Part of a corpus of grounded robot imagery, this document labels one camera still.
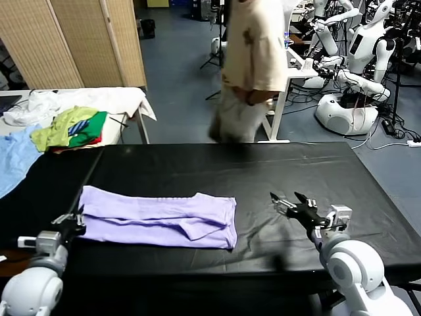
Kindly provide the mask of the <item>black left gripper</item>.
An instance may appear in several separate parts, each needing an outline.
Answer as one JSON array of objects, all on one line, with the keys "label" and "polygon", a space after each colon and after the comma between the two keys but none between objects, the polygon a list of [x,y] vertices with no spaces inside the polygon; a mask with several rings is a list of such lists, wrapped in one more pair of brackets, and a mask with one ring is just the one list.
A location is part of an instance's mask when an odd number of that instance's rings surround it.
[{"label": "black left gripper", "polygon": [[61,244],[69,245],[77,236],[83,236],[86,233],[86,225],[84,223],[84,216],[81,213],[75,214],[73,220],[72,213],[60,215],[51,224],[59,224],[59,232],[61,234]]}]

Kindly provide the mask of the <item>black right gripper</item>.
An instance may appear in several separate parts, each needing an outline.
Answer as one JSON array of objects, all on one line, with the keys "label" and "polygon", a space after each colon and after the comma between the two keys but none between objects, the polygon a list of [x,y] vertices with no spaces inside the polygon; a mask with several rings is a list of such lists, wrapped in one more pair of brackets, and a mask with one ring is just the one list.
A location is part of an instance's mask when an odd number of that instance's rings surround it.
[{"label": "black right gripper", "polygon": [[290,219],[296,219],[306,230],[313,230],[317,226],[325,227],[326,218],[317,214],[316,200],[299,192],[294,192],[294,194],[299,200],[301,208],[296,207],[294,203],[281,199],[275,193],[270,192],[270,198],[274,209],[278,213],[286,213],[286,216]]}]

